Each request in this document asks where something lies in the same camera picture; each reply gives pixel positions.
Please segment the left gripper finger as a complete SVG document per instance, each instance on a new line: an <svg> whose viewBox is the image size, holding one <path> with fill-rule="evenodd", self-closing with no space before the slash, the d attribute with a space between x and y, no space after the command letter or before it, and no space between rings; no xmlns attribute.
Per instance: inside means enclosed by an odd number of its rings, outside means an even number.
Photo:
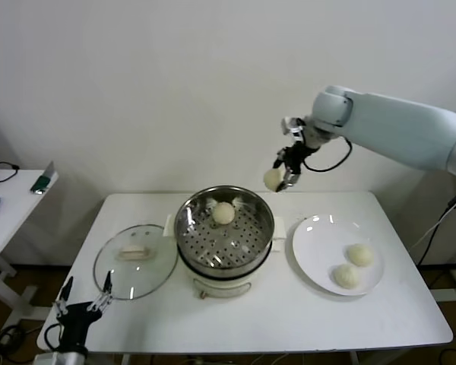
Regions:
<svg viewBox="0 0 456 365"><path fill-rule="evenodd" d="M100 295L87 307L88 311L105 311L112 302L111 272L108 271Z"/></svg>
<svg viewBox="0 0 456 365"><path fill-rule="evenodd" d="M70 277L67 280L66 284L62 287L59 293L59 298L53 304L53 308L55 309L57 316L65 316L68 313L67 301L71 293L73 280L73 277Z"/></svg>

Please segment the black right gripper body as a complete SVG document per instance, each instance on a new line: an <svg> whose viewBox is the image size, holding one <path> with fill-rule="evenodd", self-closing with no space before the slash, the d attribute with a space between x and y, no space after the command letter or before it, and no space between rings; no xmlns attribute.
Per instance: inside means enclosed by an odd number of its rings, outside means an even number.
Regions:
<svg viewBox="0 0 456 365"><path fill-rule="evenodd" d="M290 147L285 147L283 150L283 163L286 170L291 173L301 173L301 166L309 155L310 149L301 141L295 142Z"/></svg>

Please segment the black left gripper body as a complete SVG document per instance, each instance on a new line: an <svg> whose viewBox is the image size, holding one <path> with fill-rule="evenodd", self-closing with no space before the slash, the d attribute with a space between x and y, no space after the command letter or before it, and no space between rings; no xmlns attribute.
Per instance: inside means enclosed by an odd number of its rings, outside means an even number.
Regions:
<svg viewBox="0 0 456 365"><path fill-rule="evenodd" d="M102 317L102 312L92 305L92 302L84 302L66 307L67 313L59 316L63 328L60 344L86 343L90 325Z"/></svg>

